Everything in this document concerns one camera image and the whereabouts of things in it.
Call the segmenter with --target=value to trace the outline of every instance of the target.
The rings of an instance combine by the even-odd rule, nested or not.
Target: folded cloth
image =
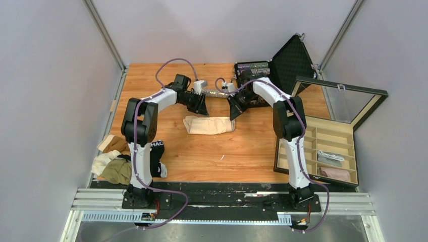
[[[322,150],[318,150],[317,153],[318,153],[317,161],[325,163],[325,164],[342,167],[341,161],[345,160],[339,154],[327,153],[327,152],[323,152]]]
[[[100,150],[102,153],[108,153],[110,151],[117,150],[125,155],[131,154],[128,142],[126,142],[125,139],[114,135],[107,135],[98,145],[98,150]]]
[[[186,116],[183,123],[189,134],[216,135],[235,130],[235,121],[229,117]]]
[[[122,158],[114,159],[107,164],[100,176],[113,184],[129,185],[131,181],[131,163]]]
[[[337,180],[349,180],[350,174],[347,170],[321,167],[321,175]]]
[[[120,155],[120,152],[117,150],[110,151],[106,154],[100,154],[95,157],[92,163],[91,172],[97,175],[101,175],[102,171],[104,171],[105,167],[116,157]]]

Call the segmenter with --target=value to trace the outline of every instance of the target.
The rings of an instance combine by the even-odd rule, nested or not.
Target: beige towel
[[[126,142],[124,138],[114,135],[107,135],[98,145],[98,150],[100,150],[102,153],[109,153],[110,151],[117,150],[121,154],[131,155],[128,142]]]
[[[235,130],[235,121],[229,117],[186,116],[183,123],[189,134],[216,135]]]

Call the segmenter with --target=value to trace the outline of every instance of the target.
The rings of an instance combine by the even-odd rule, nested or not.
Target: metal rod
[[[110,129],[112,128],[113,119],[115,118],[116,110],[118,109],[119,99],[120,99],[120,96],[122,94],[123,85],[125,84],[125,79],[126,79],[127,73],[128,73],[127,69],[122,71],[118,86],[116,87],[116,92],[115,92],[115,94],[113,96],[113,100],[112,100],[112,102],[114,102],[114,107],[113,107],[113,109],[110,110],[109,118],[107,119],[107,123],[104,126],[105,127],[104,132],[102,134],[102,137],[99,140],[100,142],[104,139],[104,137],[106,135],[108,135],[110,133]],[[97,149],[94,157],[100,155],[101,153],[102,152]],[[89,187],[93,178],[94,178],[94,174],[91,173],[89,178],[88,178],[88,182],[86,183],[86,187]]]
[[[345,36],[346,32],[349,29],[349,26],[352,24],[352,22],[355,19],[355,16],[358,14],[358,12],[361,9],[362,4],[365,0],[356,0],[354,5],[351,8],[351,11],[348,13],[348,16],[346,17],[345,21],[343,22],[339,32],[336,35],[336,38],[333,40],[332,45],[330,46],[329,50],[326,53],[326,56],[324,56],[323,61],[321,62],[321,65],[319,66],[320,71],[322,72],[330,62],[334,52],[336,51],[337,47],[339,46],[340,42],[343,39],[343,36]]]
[[[96,7],[92,0],[83,0],[83,3],[85,3],[86,8],[88,9],[89,14],[91,15],[92,19],[94,20],[95,25],[97,26],[101,36],[103,37],[105,43],[107,44],[107,47],[109,48],[110,52],[113,55],[113,58],[115,59],[116,63],[118,64],[119,68],[124,71],[126,70],[126,65],[123,62],[122,58],[119,55],[118,50],[116,49],[115,45],[113,44],[112,39],[110,38],[109,33],[107,32],[107,29],[104,26],[104,23],[101,20],[101,17],[99,16],[98,11],[96,10]]]

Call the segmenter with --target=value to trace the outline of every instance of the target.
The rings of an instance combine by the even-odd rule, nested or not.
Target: white cloth
[[[91,172],[97,175],[101,175],[107,164],[109,164],[110,161],[116,159],[118,155],[120,155],[120,152],[117,150],[110,151],[106,154],[98,155],[97,157],[95,157],[94,162],[92,163]]]
[[[160,176],[162,177],[162,178],[165,178],[165,177],[167,177],[167,175],[168,175],[168,171],[167,171],[167,167],[162,163],[162,162],[159,162],[161,165],[160,165],[160,169],[161,169],[161,171],[160,171]]]
[[[318,156],[322,156],[328,159],[332,159],[332,160],[338,160],[338,161],[344,161],[345,158],[343,158],[342,156],[340,156],[339,154],[335,154],[335,153],[326,153],[322,150],[318,150]]]
[[[229,117],[186,116],[183,123],[189,134],[216,135],[235,130],[235,121]]]

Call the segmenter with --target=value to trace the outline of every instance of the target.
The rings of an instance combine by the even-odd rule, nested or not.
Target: metal floor
[[[311,225],[318,223],[320,216],[311,216]],[[80,226],[81,241],[99,242],[133,227],[131,223],[84,222]],[[289,227],[267,225],[201,225],[167,224],[153,230],[132,230],[109,240],[155,241],[155,242],[239,242],[239,241],[329,241],[365,242],[368,241],[361,216],[330,215],[316,231],[308,234],[292,232]]]

